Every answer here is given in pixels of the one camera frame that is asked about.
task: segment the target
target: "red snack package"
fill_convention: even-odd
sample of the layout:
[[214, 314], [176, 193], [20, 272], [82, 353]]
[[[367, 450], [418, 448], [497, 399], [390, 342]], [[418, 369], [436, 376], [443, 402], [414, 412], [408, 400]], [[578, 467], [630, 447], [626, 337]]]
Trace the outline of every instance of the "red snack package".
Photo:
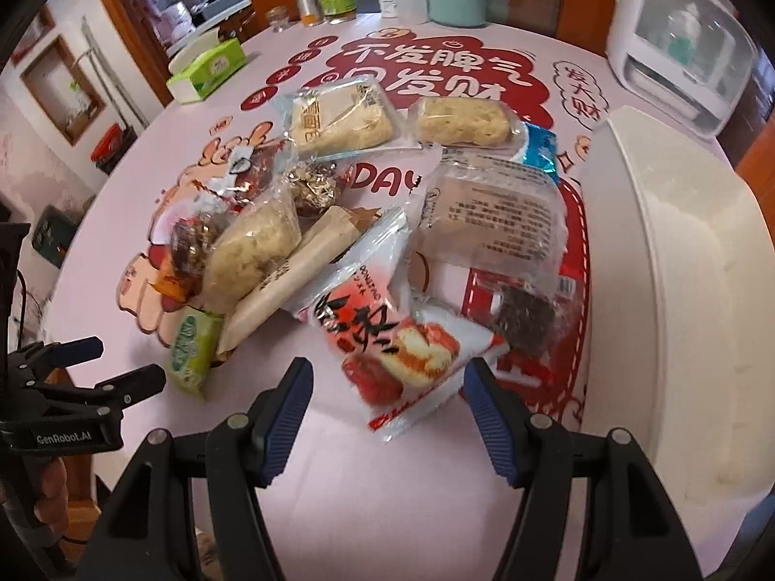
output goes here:
[[408, 237], [406, 213], [386, 212], [285, 307], [342, 353], [342, 372], [385, 440], [456, 394], [471, 358], [508, 351], [486, 327], [411, 291]]

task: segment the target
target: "green wrapper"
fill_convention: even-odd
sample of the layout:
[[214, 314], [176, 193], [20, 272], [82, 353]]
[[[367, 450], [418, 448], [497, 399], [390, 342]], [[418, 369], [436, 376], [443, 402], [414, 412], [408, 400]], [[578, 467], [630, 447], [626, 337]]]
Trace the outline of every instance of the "green wrapper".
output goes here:
[[204, 380], [216, 356], [222, 328], [222, 315], [185, 307], [170, 350], [167, 375], [177, 386], [197, 398], [204, 399]]

